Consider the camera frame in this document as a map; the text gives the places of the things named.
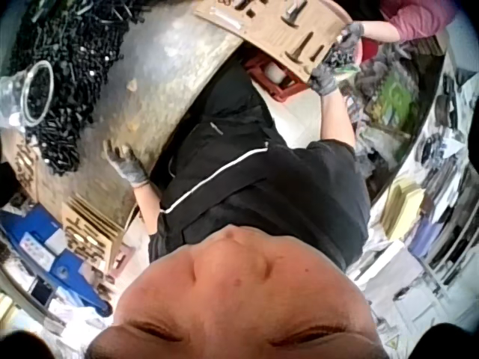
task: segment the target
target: white stripe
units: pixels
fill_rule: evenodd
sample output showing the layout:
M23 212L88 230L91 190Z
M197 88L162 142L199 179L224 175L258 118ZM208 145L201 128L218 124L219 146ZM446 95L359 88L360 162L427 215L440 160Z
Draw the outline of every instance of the white stripe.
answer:
M168 213L171 213L171 211L173 211L173 209L178 206L181 202L183 202L189 195L191 195L194 191L196 191L198 188L200 188L202 185L206 184L207 182L209 182L210 180L212 180L213 178L215 178L216 176L218 176L221 172L223 172L224 170L228 169L229 167L232 167L238 163L240 163L243 159L247 159L249 156L253 156L255 155L256 153L262 153L262 152L266 152L268 150L268 148L259 148L259 149L256 149L256 150L251 150L251 151L248 151L247 153L244 153L242 154L240 157L238 157L237 159L235 159L234 161L231 161L230 163L227 163L226 165L224 165L223 167L219 168L214 174L212 174L211 176L209 176L208 178L202 180L201 182L199 182L195 187L193 187L191 190L189 190L188 192L186 192L183 196L181 196L180 198L178 198L172 205L170 208L168 209L161 209L160 212L161 213L165 213L166 215Z

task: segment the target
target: nose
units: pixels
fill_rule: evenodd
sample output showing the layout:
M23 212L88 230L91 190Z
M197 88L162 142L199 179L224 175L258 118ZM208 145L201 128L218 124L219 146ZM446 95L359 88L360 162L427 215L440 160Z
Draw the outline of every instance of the nose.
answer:
M220 289L265 281L269 263L264 251L252 245L251 232L229 226L205 243L195 258L197 282Z

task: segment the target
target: blue machine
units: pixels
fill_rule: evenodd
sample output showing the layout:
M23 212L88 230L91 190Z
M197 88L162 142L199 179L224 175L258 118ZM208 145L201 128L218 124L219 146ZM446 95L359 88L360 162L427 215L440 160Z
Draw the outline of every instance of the blue machine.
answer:
M23 262L39 278L54 289L61 286L73 292L73 297L80 298L87 307L95 307L102 316L112 313L111 305L102 300L79 273L83 260L68 249L55 256L45 246L45 242L62 229L43 206L36 205L25 217L0 211L0 226Z

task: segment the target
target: glove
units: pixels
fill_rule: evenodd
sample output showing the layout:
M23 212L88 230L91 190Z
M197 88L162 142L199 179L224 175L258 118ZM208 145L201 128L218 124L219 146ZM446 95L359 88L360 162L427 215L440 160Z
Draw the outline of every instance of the glove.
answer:
M132 148L126 144L119 147L112 147L110 140L103 142L103 149L106 159L118 172L118 174L127 180L133 188L138 188L149 182L148 175L143 168L140 160L136 158Z
M338 88L332 70L325 64L320 64L311 71L309 85L320 96L329 95Z
M339 44L339 47L347 52L353 51L356 44L364 35L364 26L360 22L353 22L343 28L341 35L343 35L343 40Z

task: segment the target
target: person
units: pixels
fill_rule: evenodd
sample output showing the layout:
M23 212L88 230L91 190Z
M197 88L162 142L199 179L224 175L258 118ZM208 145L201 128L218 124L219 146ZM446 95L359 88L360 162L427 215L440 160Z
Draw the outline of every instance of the person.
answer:
M370 204L331 71L315 69L321 140L292 150L235 59L197 100L193 130L157 194L134 151L105 143L151 235L86 358L384 358L370 308L344 274Z
M453 0L336 0L353 18L344 28L344 49L354 47L361 38L380 43L395 43L430 37L454 19Z

